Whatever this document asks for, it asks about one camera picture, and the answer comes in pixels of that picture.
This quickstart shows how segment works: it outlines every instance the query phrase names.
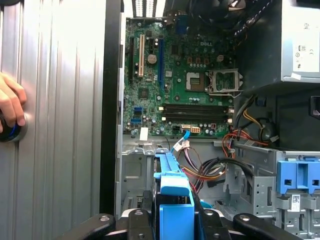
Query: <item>white pci slot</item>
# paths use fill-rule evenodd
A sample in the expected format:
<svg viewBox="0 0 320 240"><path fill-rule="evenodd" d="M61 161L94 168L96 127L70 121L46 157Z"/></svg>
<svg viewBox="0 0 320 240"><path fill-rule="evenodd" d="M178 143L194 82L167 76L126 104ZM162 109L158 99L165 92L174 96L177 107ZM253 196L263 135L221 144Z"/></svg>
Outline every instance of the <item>white pci slot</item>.
<svg viewBox="0 0 320 240"><path fill-rule="evenodd" d="M138 77L142 78L144 76L145 68L145 35L140 35L140 46L139 46L139 72Z"/></svg>

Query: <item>finger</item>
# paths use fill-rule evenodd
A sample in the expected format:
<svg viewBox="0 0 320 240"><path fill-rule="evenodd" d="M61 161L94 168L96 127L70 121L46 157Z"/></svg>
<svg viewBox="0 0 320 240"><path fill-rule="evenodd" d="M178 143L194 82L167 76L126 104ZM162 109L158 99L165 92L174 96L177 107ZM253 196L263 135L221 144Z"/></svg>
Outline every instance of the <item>finger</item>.
<svg viewBox="0 0 320 240"><path fill-rule="evenodd" d="M18 96L20 103L23 105L27 101L27 96L24 88L19 85L12 77L8 76L7 74L2 73L2 77L5 83L11 88L16 95Z"/></svg>
<svg viewBox="0 0 320 240"><path fill-rule="evenodd" d="M11 100L11 104L13 106L15 112L16 122L19 126L25 125L25 114L24 110L22 109L21 103L19 101L18 96L12 91L8 86L3 86L2 91L9 97Z"/></svg>
<svg viewBox="0 0 320 240"><path fill-rule="evenodd" d="M16 124L16 113L10 98L0 89L0 109L4 115L6 124L13 128Z"/></svg>

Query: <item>screw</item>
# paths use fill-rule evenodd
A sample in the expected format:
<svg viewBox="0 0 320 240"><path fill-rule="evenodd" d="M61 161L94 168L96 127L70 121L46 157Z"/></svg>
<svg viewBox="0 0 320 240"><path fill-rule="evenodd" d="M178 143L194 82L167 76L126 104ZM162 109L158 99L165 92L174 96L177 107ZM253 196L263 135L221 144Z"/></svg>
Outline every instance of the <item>screw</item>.
<svg viewBox="0 0 320 240"><path fill-rule="evenodd" d="M220 234L219 234L219 233L215 233L215 234L213 234L213 237L214 237L214 239L220 239L220 238L221 238L221 236L220 236Z"/></svg>
<svg viewBox="0 0 320 240"><path fill-rule="evenodd" d="M242 221L245 221L245 222L250 221L250 218L249 218L248 216L246 216L246 215L241 215L241 216L240 216L240 219L241 219Z"/></svg>
<svg viewBox="0 0 320 240"><path fill-rule="evenodd" d="M209 216L214 214L211 210L205 210L204 213L209 215Z"/></svg>
<svg viewBox="0 0 320 240"><path fill-rule="evenodd" d="M100 221L101 222L106 222L106 221L109 221L110 220L110 218L108 217L108 216L102 216L102 217L100 217Z"/></svg>
<svg viewBox="0 0 320 240"><path fill-rule="evenodd" d="M140 216L140 215L143 215L144 213L142 211L136 211L134 214Z"/></svg>

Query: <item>green motherboard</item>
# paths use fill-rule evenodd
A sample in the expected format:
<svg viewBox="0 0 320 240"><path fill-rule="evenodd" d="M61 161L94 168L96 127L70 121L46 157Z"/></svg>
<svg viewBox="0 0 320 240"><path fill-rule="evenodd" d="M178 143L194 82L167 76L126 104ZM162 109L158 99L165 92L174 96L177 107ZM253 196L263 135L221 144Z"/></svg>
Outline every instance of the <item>green motherboard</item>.
<svg viewBox="0 0 320 240"><path fill-rule="evenodd" d="M124 134L134 138L144 127L151 136L223 137L234 105L223 90L236 88L238 74L233 47L223 33L181 34L175 23L127 19Z"/></svg>

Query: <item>ribbed metal panel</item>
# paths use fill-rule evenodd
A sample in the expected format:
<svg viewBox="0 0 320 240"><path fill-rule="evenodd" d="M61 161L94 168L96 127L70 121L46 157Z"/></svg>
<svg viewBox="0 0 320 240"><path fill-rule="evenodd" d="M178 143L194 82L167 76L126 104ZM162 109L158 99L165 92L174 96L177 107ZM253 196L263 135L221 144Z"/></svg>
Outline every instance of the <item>ribbed metal panel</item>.
<svg viewBox="0 0 320 240"><path fill-rule="evenodd" d="M99 212L106 1L26 0L0 14L0 66L27 134L0 143L0 239L48 240Z"/></svg>

